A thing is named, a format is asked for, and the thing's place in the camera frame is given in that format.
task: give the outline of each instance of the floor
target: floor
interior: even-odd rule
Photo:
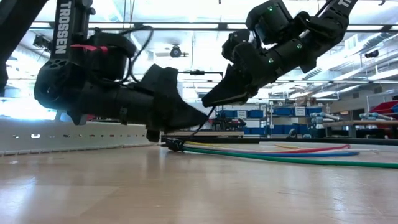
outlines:
[[[0,157],[1,224],[398,223],[398,171],[159,147]]]

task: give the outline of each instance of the red object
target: red object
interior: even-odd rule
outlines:
[[[369,113],[384,114],[386,116],[393,117],[398,120],[398,114],[393,114],[392,107],[398,104],[398,100],[388,101],[377,105],[375,108],[371,109]],[[380,129],[389,129],[390,127],[384,125],[377,126]]]
[[[94,119],[95,116],[94,115],[87,115],[87,121],[91,121],[92,119]]]
[[[104,53],[108,53],[108,48],[105,46],[96,47],[96,46],[85,45],[85,44],[73,44],[70,47],[81,47],[81,48],[89,50],[89,51],[94,51],[94,50],[100,48]]]

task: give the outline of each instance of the black cable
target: black cable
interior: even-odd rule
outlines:
[[[211,114],[213,113],[214,109],[216,108],[216,106],[213,106],[210,110],[210,112],[207,114],[207,120],[210,119]],[[193,137],[194,135],[196,135],[197,132],[199,132],[199,130],[201,130],[201,128],[203,128],[203,126],[205,125],[206,121],[204,123],[202,123],[201,125],[199,125],[199,127],[196,129],[196,131],[194,131],[188,138]]]
[[[126,23],[126,9],[127,9],[127,0],[124,0],[124,9],[123,9],[123,29],[125,29],[124,24]]]
[[[216,106],[212,107],[210,112],[207,115],[207,120],[210,119],[211,114],[213,113],[214,109],[216,108]],[[184,151],[184,144],[191,140],[192,137],[194,135],[196,135],[197,132],[199,132],[199,130],[201,130],[201,128],[205,125],[207,121],[203,122],[199,128],[196,129],[196,131],[194,131],[191,135],[189,135],[186,139],[184,140],[179,140],[179,139],[166,139],[166,144],[162,144],[162,147],[168,147],[168,149],[173,150],[175,152],[183,152]]]
[[[261,48],[261,39],[260,37],[257,35],[256,31],[253,31],[254,34],[254,39],[256,40],[256,48],[260,49]]]
[[[144,31],[144,30],[148,30],[149,36],[146,39],[144,45],[142,46],[142,48],[138,51],[138,53],[136,54],[136,56],[133,58],[133,60],[131,62],[129,62],[129,68],[127,70],[127,76],[125,78],[123,78],[123,80],[121,81],[122,83],[126,82],[128,80],[129,77],[131,77],[136,83],[139,83],[139,80],[134,76],[133,72],[132,72],[132,68],[135,64],[135,62],[137,61],[138,57],[140,56],[140,54],[146,49],[146,47],[148,46],[150,40],[152,40],[152,37],[154,35],[154,28],[151,26],[141,26],[141,27],[137,27],[137,28],[132,28],[129,30],[126,30],[124,32],[121,32],[121,35],[126,35],[132,32],[137,32],[137,31]]]
[[[325,9],[326,7],[332,2],[332,0],[327,0],[326,3],[319,9],[319,11],[314,15],[315,17],[318,17]]]

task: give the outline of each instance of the hose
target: hose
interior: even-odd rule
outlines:
[[[275,162],[289,162],[296,164],[311,164],[311,165],[331,165],[331,166],[359,166],[359,167],[376,167],[376,168],[390,168],[398,169],[398,163],[391,162],[363,162],[363,161],[328,161],[328,160],[316,160],[316,159],[296,159],[296,158],[284,158],[284,157],[272,157],[272,156],[259,156],[253,154],[244,154],[236,152],[223,152],[223,151],[212,151],[205,149],[195,149],[192,147],[184,146],[184,150],[188,152],[214,154],[222,156],[234,156],[247,159],[260,159],[265,161]]]

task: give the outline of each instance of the cable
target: cable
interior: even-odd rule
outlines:
[[[138,57],[141,55],[141,53],[148,46],[150,40],[152,40],[152,37],[154,35],[155,30],[151,26],[141,26],[141,27],[137,27],[137,28],[128,29],[128,30],[125,30],[125,31],[120,33],[120,35],[126,35],[126,34],[130,34],[132,32],[144,31],[144,30],[148,30],[149,31],[149,36],[146,39],[144,45],[141,47],[141,49],[138,51],[138,53],[134,57],[134,59],[132,61],[129,60],[129,67],[128,67],[128,70],[127,70],[127,76],[125,78],[123,78],[123,80],[121,80],[121,83],[126,82],[129,77],[131,77],[136,83],[139,83],[139,80],[134,76],[134,74],[132,72],[132,68],[133,68],[135,62],[137,61]]]
[[[391,162],[328,161],[328,160],[316,160],[316,159],[296,159],[296,158],[283,158],[283,157],[272,157],[272,156],[258,156],[258,155],[235,153],[235,152],[211,151],[211,150],[204,150],[204,149],[195,149],[195,148],[191,148],[191,147],[184,147],[184,149],[188,152],[242,157],[242,158],[247,158],[247,159],[260,159],[260,160],[275,161],[275,162],[289,162],[289,163],[295,163],[295,164],[329,165],[329,166],[359,166],[359,167],[398,169],[398,163],[391,163]]]
[[[313,153],[274,153],[274,152],[236,152],[234,150],[214,150],[218,152],[232,152],[241,154],[250,154],[258,156],[272,157],[338,157],[338,156],[356,156],[359,152],[313,152]]]
[[[209,118],[210,118],[210,116],[211,116],[211,114],[213,113],[213,111],[214,111],[215,108],[216,108],[215,106],[211,108],[210,112],[207,114],[207,120],[209,120]],[[203,126],[205,125],[205,123],[206,123],[206,122],[204,122],[203,124],[201,124],[201,125],[196,129],[196,131],[194,131],[194,132],[188,137],[187,140],[189,140],[192,136],[196,135],[196,133],[199,132],[199,130],[201,130],[201,128],[203,128]]]
[[[332,0],[327,0],[326,3],[319,9],[319,11],[314,15],[315,17],[318,17],[325,9],[328,7],[328,5],[332,2]]]
[[[230,150],[229,147],[220,147],[212,144],[203,144],[198,142],[187,142],[187,144],[194,145],[194,146],[205,146],[205,147],[212,147],[218,149],[227,149]],[[321,151],[329,151],[329,150],[338,150],[338,149],[350,149],[351,146],[349,144],[343,146],[333,146],[333,147],[320,147],[320,148],[313,148],[313,149],[295,149],[295,150],[288,150],[288,151],[272,151],[276,153],[308,153],[308,152],[321,152]],[[245,151],[242,149],[232,149],[237,151]]]
[[[274,146],[281,147],[284,149],[300,149],[300,147],[298,147],[298,146],[285,146],[285,145],[280,145],[280,144],[275,144]]]
[[[244,149],[228,149],[223,147],[213,147],[213,146],[199,146],[199,145],[191,145],[189,143],[185,143],[187,147],[193,147],[198,149],[206,149],[206,150],[214,150],[214,151],[224,151],[224,152],[237,152],[237,153],[250,153],[250,154],[308,154],[308,156],[312,154],[324,154],[324,153],[336,153],[336,152],[375,152],[378,153],[377,149],[335,149],[329,151],[318,151],[318,152],[296,152],[294,153],[285,153],[285,151],[253,151],[253,150],[244,150]]]

